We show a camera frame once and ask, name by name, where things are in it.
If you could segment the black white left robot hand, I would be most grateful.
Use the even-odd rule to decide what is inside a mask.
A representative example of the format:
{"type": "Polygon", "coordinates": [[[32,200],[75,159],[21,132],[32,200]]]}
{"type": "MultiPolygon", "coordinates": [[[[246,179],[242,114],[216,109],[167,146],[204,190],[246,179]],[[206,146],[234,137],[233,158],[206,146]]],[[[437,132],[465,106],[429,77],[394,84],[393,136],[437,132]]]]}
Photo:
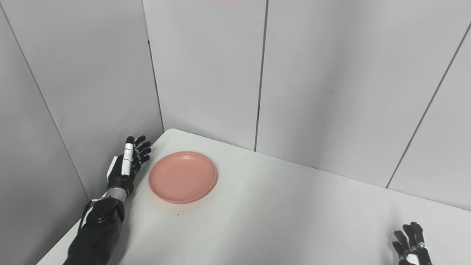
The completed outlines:
{"type": "Polygon", "coordinates": [[[123,153],[115,156],[109,166],[106,197],[124,201],[131,196],[136,175],[143,164],[149,161],[151,151],[151,142],[146,136],[127,138],[123,153]]]}

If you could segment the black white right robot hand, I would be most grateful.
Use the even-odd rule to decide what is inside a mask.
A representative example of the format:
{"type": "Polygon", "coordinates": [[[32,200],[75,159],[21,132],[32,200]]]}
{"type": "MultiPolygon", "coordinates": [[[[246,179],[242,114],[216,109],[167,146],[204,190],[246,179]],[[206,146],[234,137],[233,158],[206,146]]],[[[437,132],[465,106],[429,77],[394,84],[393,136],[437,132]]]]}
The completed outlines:
{"type": "Polygon", "coordinates": [[[392,245],[399,265],[432,265],[421,225],[417,222],[404,224],[402,230],[394,231],[394,236],[397,240],[392,245]]]}

